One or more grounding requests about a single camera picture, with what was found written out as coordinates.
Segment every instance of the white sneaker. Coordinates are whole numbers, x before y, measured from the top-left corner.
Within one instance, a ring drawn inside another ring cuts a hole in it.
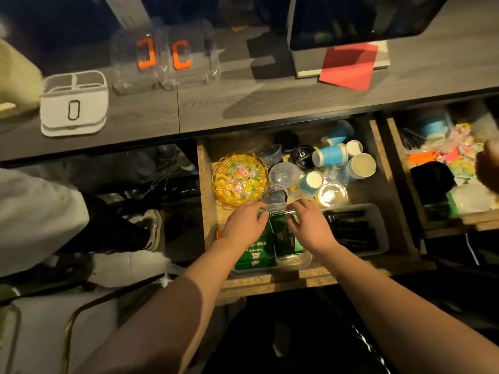
[[[163,219],[158,210],[147,210],[143,214],[124,216],[126,220],[132,222],[135,226],[145,228],[150,233],[149,241],[143,248],[144,250],[154,252],[159,247],[161,223]]]

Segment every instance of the open drawer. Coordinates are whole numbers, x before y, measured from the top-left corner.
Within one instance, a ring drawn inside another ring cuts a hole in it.
[[[330,131],[331,124],[331,121],[324,120],[305,122],[293,125],[293,130],[299,135],[301,144],[317,146],[320,138]],[[375,203],[381,210],[389,235],[389,251],[378,256],[369,256],[366,258],[367,261],[387,275],[433,269],[433,263],[420,260],[419,251],[412,242],[376,121],[359,117],[353,120],[352,125],[355,129],[355,138],[364,145],[364,151],[376,159],[378,168],[373,176],[348,184],[350,204]],[[212,185],[214,165],[227,154],[270,144],[275,132],[281,129],[239,131],[198,140],[206,249],[213,244],[216,232],[224,228],[232,212],[222,208],[215,199]],[[220,296],[247,296],[333,283],[336,281],[329,272],[320,263],[312,260],[301,270],[270,272],[265,275],[230,276]]]
[[[482,135],[493,138],[499,135],[496,121],[484,100],[470,100],[459,104],[448,105],[454,121],[466,120],[477,128]],[[411,166],[404,150],[399,128],[404,127],[410,119],[410,111],[394,113],[388,118],[379,118],[378,126],[383,144],[390,158],[393,176],[399,191],[400,199],[406,211],[412,233],[416,237],[435,238],[461,234],[468,231],[485,231],[499,228],[499,210],[463,214],[443,220],[431,220],[414,186]]]

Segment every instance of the white sleeve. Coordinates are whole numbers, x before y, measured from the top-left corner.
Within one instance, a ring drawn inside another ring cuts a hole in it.
[[[0,277],[42,262],[87,224],[77,190],[0,169]]]

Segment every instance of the red envelope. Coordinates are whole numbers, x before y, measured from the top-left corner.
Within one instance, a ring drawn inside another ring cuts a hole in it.
[[[378,46],[371,43],[331,47],[326,52],[319,81],[366,92],[377,54]]]

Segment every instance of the basket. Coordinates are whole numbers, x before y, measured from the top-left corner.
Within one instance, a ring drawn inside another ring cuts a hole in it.
[[[212,182],[222,206],[237,207],[260,199],[268,185],[267,167],[252,153],[234,153],[220,159]]]

